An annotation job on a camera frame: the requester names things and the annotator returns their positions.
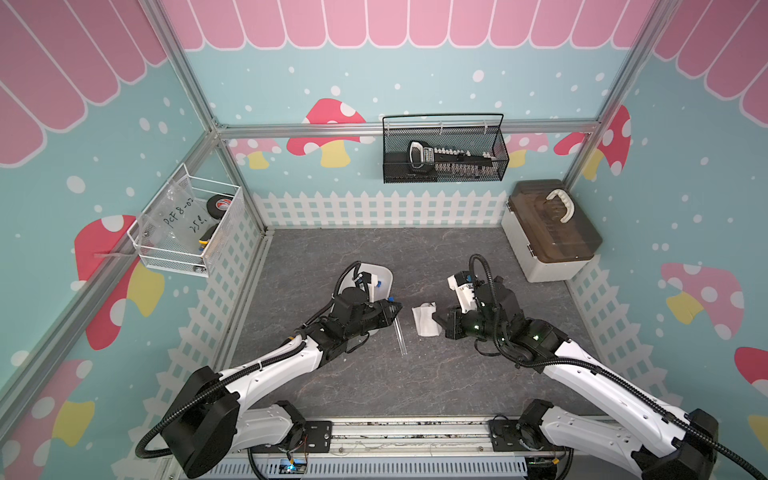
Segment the blue capped test tube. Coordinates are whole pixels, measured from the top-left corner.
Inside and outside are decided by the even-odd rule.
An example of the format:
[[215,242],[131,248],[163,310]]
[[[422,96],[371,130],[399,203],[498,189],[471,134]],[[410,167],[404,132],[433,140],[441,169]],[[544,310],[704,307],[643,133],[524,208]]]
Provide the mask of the blue capped test tube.
[[388,315],[390,319],[390,324],[394,328],[395,337],[397,339],[400,353],[403,357],[405,357],[408,351],[407,351],[407,346],[406,346],[403,330],[401,327],[401,323],[399,321],[399,314],[402,310],[402,304],[395,301],[392,297],[388,298],[387,301],[388,301]]

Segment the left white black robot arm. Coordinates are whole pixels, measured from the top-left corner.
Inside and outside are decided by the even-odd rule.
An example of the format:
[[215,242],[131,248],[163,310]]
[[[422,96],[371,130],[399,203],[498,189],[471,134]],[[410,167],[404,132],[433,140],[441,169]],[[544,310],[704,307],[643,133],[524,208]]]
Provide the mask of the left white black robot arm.
[[171,406],[137,443],[139,459],[172,456],[198,478],[229,454],[257,446],[287,455],[308,444],[305,417],[288,401],[257,402],[290,381],[363,346],[392,326],[402,305],[391,297],[392,271],[355,261],[337,279],[330,300],[278,348],[245,364],[190,375]]

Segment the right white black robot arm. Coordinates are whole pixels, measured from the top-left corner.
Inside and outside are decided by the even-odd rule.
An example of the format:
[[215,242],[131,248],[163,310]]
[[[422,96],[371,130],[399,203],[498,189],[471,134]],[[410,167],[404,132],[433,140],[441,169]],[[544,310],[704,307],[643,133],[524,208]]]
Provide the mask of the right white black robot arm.
[[545,400],[532,401],[517,424],[530,450],[544,444],[579,450],[640,479],[707,479],[725,457],[754,479],[763,473],[718,441],[719,424],[707,412],[686,412],[635,386],[593,358],[551,323],[525,316],[501,278],[468,272],[448,279],[459,304],[435,314],[449,339],[492,344],[490,356],[555,380],[610,416],[614,426],[581,418]]

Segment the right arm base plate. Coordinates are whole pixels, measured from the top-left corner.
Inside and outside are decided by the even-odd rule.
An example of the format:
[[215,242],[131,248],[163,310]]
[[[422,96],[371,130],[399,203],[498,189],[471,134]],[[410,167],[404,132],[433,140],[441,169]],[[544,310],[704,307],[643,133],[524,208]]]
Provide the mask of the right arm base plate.
[[551,443],[538,426],[506,417],[488,421],[490,441],[494,452],[557,452],[566,448]]

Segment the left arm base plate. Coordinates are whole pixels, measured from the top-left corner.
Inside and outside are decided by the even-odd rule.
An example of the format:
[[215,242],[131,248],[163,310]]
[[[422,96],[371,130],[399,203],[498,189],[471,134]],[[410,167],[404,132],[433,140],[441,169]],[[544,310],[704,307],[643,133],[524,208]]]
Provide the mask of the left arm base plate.
[[281,453],[303,455],[305,453],[329,453],[333,433],[331,421],[307,421],[293,427],[286,438],[277,445],[263,444],[252,447],[254,453]]

